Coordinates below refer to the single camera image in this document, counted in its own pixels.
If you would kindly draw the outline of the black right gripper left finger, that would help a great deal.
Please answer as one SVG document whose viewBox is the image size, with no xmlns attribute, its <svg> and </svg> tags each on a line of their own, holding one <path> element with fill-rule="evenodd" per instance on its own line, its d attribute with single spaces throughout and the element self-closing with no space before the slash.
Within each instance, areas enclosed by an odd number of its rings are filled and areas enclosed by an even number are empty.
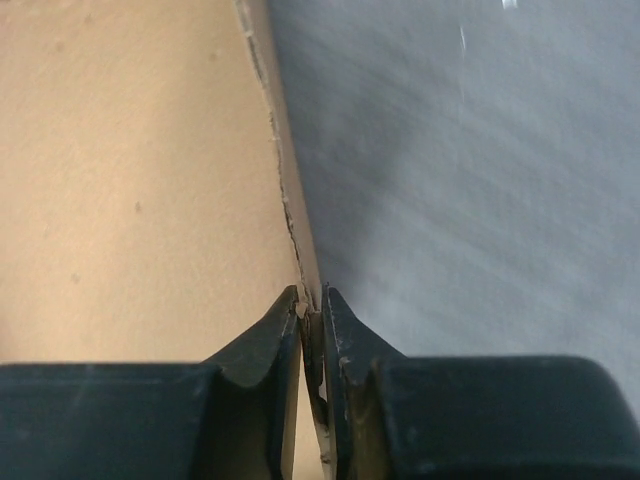
<svg viewBox="0 0 640 480">
<path fill-rule="evenodd" d="M 297 290 L 197 363 L 1 369 L 5 479 L 289 479 Z"/>
</svg>

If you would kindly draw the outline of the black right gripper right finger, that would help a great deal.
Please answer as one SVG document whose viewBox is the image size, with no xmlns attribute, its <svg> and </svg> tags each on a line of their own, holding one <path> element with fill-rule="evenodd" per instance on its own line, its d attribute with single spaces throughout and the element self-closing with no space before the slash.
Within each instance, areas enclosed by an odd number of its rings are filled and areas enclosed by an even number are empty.
<svg viewBox="0 0 640 480">
<path fill-rule="evenodd" d="M 576 356 L 409 357 L 340 292 L 321 307 L 336 479 L 635 479 L 639 426 Z"/>
</svg>

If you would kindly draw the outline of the brown cardboard box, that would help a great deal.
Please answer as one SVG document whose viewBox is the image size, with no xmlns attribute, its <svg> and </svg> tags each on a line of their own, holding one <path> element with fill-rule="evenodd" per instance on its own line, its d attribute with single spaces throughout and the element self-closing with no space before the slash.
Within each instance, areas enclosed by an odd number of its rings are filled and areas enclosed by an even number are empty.
<svg viewBox="0 0 640 480">
<path fill-rule="evenodd" d="M 319 275 L 263 1 L 1 5 L 1 369 L 197 363 Z"/>
</svg>

